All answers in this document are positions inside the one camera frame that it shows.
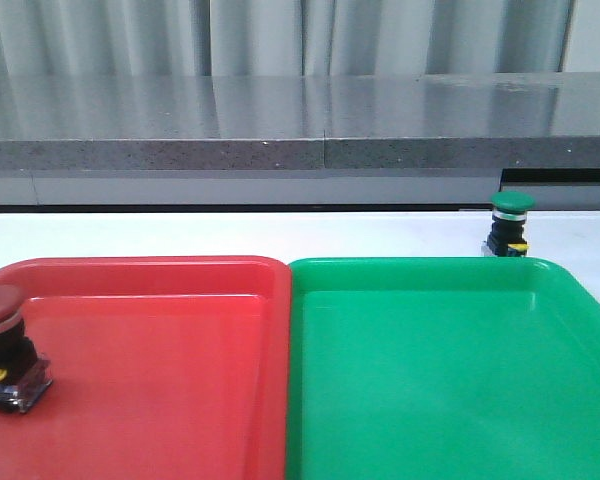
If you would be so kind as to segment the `grey pleated curtain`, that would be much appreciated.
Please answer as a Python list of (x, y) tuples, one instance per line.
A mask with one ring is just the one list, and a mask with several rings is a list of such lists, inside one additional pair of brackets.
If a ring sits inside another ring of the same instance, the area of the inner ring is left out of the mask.
[(0, 75), (557, 72), (570, 1), (0, 1)]

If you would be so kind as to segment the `green plastic tray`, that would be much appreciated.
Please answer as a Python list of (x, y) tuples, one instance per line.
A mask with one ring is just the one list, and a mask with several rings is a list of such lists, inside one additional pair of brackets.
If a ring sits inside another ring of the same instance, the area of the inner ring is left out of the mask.
[(538, 259), (296, 261), (290, 479), (600, 479), (600, 304)]

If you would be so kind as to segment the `green mushroom push button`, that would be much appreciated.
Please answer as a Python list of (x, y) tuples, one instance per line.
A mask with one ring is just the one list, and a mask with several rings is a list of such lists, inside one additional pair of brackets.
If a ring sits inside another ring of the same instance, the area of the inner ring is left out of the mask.
[(491, 197), (491, 204), (491, 230), (482, 244), (483, 255), (526, 256), (529, 245), (523, 237), (524, 227), (534, 198), (517, 191), (500, 191)]

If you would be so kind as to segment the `red mushroom push button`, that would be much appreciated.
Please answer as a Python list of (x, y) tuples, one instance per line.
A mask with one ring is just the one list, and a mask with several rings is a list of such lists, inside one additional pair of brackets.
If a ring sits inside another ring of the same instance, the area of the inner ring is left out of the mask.
[(52, 384), (50, 360), (26, 335), (24, 294), (0, 285), (0, 409), (28, 412)]

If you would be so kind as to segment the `grey granite countertop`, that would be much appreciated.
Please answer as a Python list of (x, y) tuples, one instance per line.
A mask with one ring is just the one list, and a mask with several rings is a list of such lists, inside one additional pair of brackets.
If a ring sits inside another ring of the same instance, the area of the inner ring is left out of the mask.
[(600, 210), (600, 73), (0, 76), (0, 211)]

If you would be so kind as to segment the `red plastic tray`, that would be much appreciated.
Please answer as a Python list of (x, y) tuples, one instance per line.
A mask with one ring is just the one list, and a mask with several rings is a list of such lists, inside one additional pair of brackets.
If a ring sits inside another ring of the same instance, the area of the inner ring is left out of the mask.
[(0, 479), (281, 479), (291, 272), (265, 257), (0, 269), (53, 383), (0, 411)]

